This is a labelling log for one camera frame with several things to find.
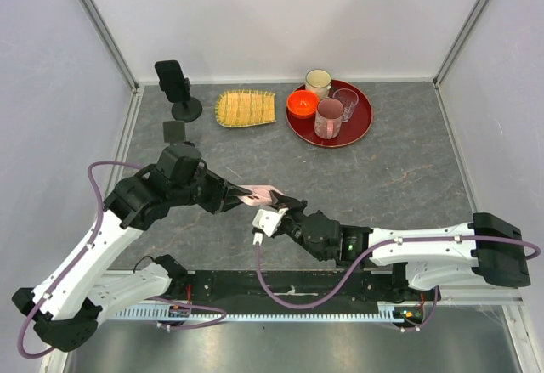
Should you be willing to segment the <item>pink-cased smartphone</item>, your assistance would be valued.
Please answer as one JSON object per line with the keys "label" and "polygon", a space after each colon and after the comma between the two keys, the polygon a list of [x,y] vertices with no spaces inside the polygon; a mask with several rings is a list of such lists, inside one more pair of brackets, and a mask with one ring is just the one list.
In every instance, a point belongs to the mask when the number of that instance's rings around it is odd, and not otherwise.
{"label": "pink-cased smartphone", "polygon": [[277,195],[283,193],[272,185],[242,185],[243,189],[250,191],[249,195],[239,196],[238,199],[247,206],[268,206],[271,205]]}

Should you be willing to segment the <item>black folding phone stand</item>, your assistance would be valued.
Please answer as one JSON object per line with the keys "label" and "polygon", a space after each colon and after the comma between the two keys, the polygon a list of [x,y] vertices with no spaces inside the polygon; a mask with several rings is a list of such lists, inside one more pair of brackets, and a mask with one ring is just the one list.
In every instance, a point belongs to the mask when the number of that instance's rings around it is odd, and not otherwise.
{"label": "black folding phone stand", "polygon": [[164,142],[168,146],[189,145],[195,147],[195,144],[187,139],[185,122],[183,121],[165,121],[162,123],[162,133]]}

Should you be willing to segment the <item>black round-base phone stand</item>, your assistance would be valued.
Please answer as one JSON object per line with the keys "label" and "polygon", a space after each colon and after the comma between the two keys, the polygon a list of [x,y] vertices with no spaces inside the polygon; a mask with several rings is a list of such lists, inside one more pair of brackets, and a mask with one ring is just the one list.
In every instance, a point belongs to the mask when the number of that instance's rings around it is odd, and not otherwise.
{"label": "black round-base phone stand", "polygon": [[202,113],[202,103],[190,94],[190,79],[162,80],[160,88],[165,93],[167,100],[173,104],[171,112],[177,121],[193,122]]}

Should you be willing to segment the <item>black smartphone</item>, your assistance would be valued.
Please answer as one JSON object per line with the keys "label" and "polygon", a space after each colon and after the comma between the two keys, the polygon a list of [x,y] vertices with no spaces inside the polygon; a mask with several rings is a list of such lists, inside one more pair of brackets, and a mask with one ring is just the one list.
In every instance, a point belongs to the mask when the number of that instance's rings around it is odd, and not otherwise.
{"label": "black smartphone", "polygon": [[159,79],[159,86],[171,103],[181,103],[190,99],[190,82],[181,69],[179,62],[160,60],[154,68]]}

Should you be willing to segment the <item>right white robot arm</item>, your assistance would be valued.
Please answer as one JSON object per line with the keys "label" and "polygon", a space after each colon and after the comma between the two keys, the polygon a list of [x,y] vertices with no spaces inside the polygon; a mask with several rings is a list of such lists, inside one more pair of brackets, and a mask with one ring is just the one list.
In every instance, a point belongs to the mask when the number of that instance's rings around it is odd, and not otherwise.
{"label": "right white robot arm", "polygon": [[319,261],[353,273],[358,266],[393,267],[389,281],[366,282],[378,300],[400,303],[441,285],[484,281],[521,288],[530,273],[520,230],[499,217],[476,212],[468,223],[438,229],[393,230],[342,225],[323,212],[305,214],[306,201],[276,191],[252,221],[253,243],[288,235]]}

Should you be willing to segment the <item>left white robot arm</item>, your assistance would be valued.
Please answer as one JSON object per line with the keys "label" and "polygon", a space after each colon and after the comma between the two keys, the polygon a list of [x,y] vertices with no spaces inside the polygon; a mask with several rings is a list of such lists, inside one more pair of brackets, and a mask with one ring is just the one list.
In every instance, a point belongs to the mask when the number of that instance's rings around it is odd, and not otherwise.
{"label": "left white robot arm", "polygon": [[12,301],[25,315],[20,334],[32,327],[50,349],[70,352],[126,307],[152,297],[180,298],[188,273],[170,255],[108,288],[95,290],[94,285],[171,208],[198,205],[211,214],[227,212],[251,193],[210,171],[194,145],[168,146],[157,163],[119,181],[106,198],[98,199],[94,224],[47,279],[15,292]]}

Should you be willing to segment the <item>yellow woven bamboo mat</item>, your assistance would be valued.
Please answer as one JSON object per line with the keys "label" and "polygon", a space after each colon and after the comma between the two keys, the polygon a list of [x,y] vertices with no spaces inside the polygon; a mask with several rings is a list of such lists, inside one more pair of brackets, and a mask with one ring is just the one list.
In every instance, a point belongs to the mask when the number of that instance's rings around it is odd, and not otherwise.
{"label": "yellow woven bamboo mat", "polygon": [[229,128],[274,123],[275,93],[252,89],[227,90],[218,96],[215,117],[220,126]]}

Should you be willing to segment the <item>pink patterned mug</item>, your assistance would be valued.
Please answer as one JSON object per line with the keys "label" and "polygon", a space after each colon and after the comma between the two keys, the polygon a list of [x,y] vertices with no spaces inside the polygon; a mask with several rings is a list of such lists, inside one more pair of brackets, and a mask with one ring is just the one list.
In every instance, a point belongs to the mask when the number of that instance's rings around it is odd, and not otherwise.
{"label": "pink patterned mug", "polygon": [[334,139],[343,123],[343,104],[334,98],[322,99],[317,106],[314,133],[319,138]]}

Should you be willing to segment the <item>orange bowl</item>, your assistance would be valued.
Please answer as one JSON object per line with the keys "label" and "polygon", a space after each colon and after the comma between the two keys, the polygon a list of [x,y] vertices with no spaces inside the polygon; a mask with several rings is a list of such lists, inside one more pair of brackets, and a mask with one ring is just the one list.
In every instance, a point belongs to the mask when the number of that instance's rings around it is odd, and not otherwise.
{"label": "orange bowl", "polygon": [[298,119],[311,118],[316,110],[319,97],[309,90],[297,90],[289,95],[286,101],[287,110]]}

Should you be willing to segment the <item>red oval lacquer tray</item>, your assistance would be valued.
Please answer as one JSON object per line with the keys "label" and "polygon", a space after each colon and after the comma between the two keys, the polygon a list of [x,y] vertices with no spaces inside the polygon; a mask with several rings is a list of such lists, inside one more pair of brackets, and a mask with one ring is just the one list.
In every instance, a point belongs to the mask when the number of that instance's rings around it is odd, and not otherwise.
{"label": "red oval lacquer tray", "polygon": [[333,79],[330,95],[338,89],[348,88],[353,90],[359,97],[359,102],[354,107],[354,113],[351,118],[344,122],[340,128],[339,134],[333,139],[323,139],[318,137],[314,131],[315,119],[299,119],[291,114],[285,107],[286,120],[291,130],[301,139],[309,144],[323,148],[340,148],[357,142],[368,132],[372,120],[373,110],[370,100],[355,85],[341,80]]}

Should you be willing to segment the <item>clear drinking glass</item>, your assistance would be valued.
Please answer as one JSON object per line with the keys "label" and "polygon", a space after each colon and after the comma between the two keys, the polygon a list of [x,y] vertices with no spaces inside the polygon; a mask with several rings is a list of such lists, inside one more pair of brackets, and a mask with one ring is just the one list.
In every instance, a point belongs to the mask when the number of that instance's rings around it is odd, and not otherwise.
{"label": "clear drinking glass", "polygon": [[343,122],[348,122],[359,103],[359,95],[350,88],[339,88],[333,93],[333,98],[343,105]]}

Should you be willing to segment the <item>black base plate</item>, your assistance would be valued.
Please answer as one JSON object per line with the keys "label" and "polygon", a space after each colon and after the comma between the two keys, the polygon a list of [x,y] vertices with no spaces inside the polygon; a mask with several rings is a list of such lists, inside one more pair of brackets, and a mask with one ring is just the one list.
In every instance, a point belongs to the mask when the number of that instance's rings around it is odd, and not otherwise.
{"label": "black base plate", "polygon": [[[266,271],[264,281],[272,292],[286,302],[308,304],[328,294],[344,276],[342,271]],[[370,313],[379,302],[407,304],[440,300],[433,288],[415,290],[401,279],[401,274],[372,274],[355,271],[326,303],[312,309],[294,310],[274,302],[264,291],[254,271],[198,270],[173,282],[164,294],[167,299],[186,300],[192,304],[221,308],[233,314],[328,314]]]}

